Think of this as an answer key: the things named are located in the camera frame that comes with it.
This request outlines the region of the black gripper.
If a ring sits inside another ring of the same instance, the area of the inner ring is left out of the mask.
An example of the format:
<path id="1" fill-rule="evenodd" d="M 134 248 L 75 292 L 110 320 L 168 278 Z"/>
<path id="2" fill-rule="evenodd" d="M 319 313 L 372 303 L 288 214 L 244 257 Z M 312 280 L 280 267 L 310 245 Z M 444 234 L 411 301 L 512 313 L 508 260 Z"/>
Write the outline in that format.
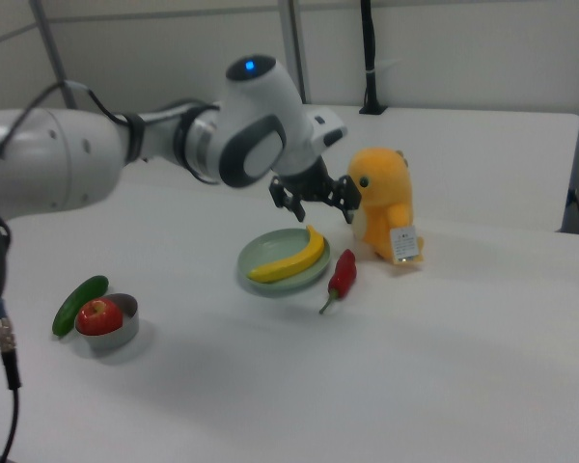
<path id="1" fill-rule="evenodd" d="M 354 212 L 359 208 L 362 199 L 353 179 L 349 175 L 338 179 L 331 178 L 323 160 L 317 160 L 301 173 L 273 177 L 268 190 L 275 206 L 290 211 L 300 223 L 306 215 L 302 201 L 328 200 L 328 204 L 337 208 L 345 222 L 351 225 Z"/>

